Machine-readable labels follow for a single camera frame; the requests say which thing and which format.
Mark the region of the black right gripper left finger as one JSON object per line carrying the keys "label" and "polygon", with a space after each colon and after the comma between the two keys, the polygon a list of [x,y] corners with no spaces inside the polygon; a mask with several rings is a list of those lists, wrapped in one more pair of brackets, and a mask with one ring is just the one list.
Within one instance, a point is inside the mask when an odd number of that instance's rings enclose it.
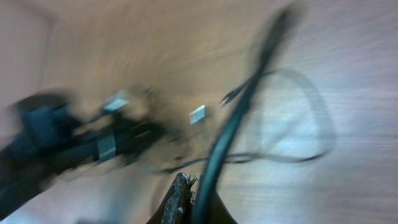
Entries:
{"label": "black right gripper left finger", "polygon": [[180,172],[147,224],[189,224],[194,206],[192,187],[196,177]]}

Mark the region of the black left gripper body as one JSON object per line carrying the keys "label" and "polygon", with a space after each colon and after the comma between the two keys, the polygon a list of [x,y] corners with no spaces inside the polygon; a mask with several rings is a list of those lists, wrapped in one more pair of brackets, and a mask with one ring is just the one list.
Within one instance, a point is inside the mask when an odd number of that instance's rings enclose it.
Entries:
{"label": "black left gripper body", "polygon": [[166,128],[159,123],[119,118],[96,137],[95,158],[105,162],[120,155],[138,157],[165,134]]}

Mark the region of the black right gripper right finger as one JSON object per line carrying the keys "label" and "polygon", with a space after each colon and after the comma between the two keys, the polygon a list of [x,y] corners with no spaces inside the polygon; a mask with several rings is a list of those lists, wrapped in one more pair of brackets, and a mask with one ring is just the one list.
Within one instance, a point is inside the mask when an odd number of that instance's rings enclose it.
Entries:
{"label": "black right gripper right finger", "polygon": [[217,192],[215,192],[211,206],[211,224],[237,224]]}

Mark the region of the black usb cable long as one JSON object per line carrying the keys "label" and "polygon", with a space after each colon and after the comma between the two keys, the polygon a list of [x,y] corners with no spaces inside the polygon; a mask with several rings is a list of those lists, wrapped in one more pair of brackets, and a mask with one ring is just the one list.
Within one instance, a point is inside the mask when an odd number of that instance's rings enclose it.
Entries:
{"label": "black usb cable long", "polygon": [[285,39],[301,15],[300,11],[300,3],[292,2],[281,8],[271,22],[259,54],[257,68],[211,148],[210,158],[203,170],[195,205],[193,206],[191,223],[200,224],[209,222],[211,203],[216,193],[217,181],[227,153],[236,137],[244,115],[249,110],[251,99],[261,78],[270,70],[277,54],[282,50]]}

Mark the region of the black usb cable short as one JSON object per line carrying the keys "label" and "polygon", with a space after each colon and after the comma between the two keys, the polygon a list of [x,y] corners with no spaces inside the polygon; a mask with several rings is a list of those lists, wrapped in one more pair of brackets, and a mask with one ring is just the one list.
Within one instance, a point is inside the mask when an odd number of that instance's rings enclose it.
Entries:
{"label": "black usb cable short", "polygon": [[[245,163],[245,162],[251,162],[256,159],[267,159],[273,162],[281,162],[281,163],[304,163],[304,162],[310,162],[314,161],[317,159],[320,159],[321,157],[324,157],[328,155],[331,151],[334,150],[336,146],[336,130],[334,127],[334,124],[332,122],[331,116],[329,114],[329,110],[323,101],[323,97],[319,93],[318,89],[316,86],[311,82],[305,75],[303,75],[300,72],[297,72],[295,70],[291,70],[288,68],[281,68],[275,71],[271,71],[268,73],[268,75],[278,75],[281,76],[285,79],[289,79],[292,83],[295,83],[298,87],[300,87],[303,92],[303,95],[306,97],[310,111],[312,112],[312,121],[316,124],[316,136],[313,134],[315,139],[318,142],[318,146],[314,151],[316,152],[315,154],[312,154],[307,157],[302,157],[302,156],[292,156],[292,155],[284,155],[284,154],[276,154],[273,153],[273,148],[275,148],[282,140],[286,138],[293,138],[293,137],[288,137],[292,135],[293,131],[296,130],[296,126],[298,126],[301,123],[301,114],[297,119],[295,120],[290,120],[288,121],[282,130],[282,128],[277,129],[276,131],[271,131],[268,130],[266,134],[270,134],[270,137],[266,137],[267,144],[266,145],[261,145],[257,147],[255,150],[251,151],[245,151],[245,152],[239,152],[239,153],[234,153],[234,154],[227,154],[226,158],[223,160],[223,163],[230,163],[230,164],[239,164],[239,163]],[[235,88],[231,92],[229,92],[223,102],[222,105],[225,104],[225,102],[228,99],[233,99],[235,98],[238,93],[246,86],[248,85],[247,80],[245,83],[240,85],[239,87]],[[207,116],[205,112],[205,106],[200,106],[198,109],[190,113],[190,126],[192,127],[199,127],[203,126],[200,131],[200,134],[198,136],[201,136],[201,138],[204,138],[206,134],[208,134],[208,130],[210,128],[208,127],[211,125],[211,122],[213,122],[213,118],[210,118],[211,116]],[[254,131],[257,131],[259,134],[252,134],[250,138],[248,137],[248,140],[256,140],[260,141],[260,134],[263,134],[264,130],[260,128],[260,124],[253,124],[252,127],[250,126],[249,128],[252,128],[253,130],[251,131],[254,133]],[[184,163],[181,163],[177,167],[169,167],[161,170],[153,170],[151,171],[154,174],[171,174],[174,173],[180,169],[183,169],[185,167],[194,165],[199,162],[207,162],[210,159],[210,153],[208,157],[202,157],[198,159],[194,159],[191,161],[187,161]]]}

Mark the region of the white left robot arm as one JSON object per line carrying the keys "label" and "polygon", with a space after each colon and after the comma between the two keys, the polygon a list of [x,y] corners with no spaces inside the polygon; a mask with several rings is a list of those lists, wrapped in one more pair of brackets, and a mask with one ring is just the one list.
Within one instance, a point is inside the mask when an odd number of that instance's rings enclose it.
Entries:
{"label": "white left robot arm", "polygon": [[75,168],[87,159],[105,162],[120,155],[138,155],[166,134],[160,123],[127,118],[122,99],[102,107],[93,118],[109,115],[105,127],[75,134],[84,122],[71,110],[72,96],[38,92],[13,104],[22,129],[1,149],[1,218],[5,219],[41,193],[49,177]]}

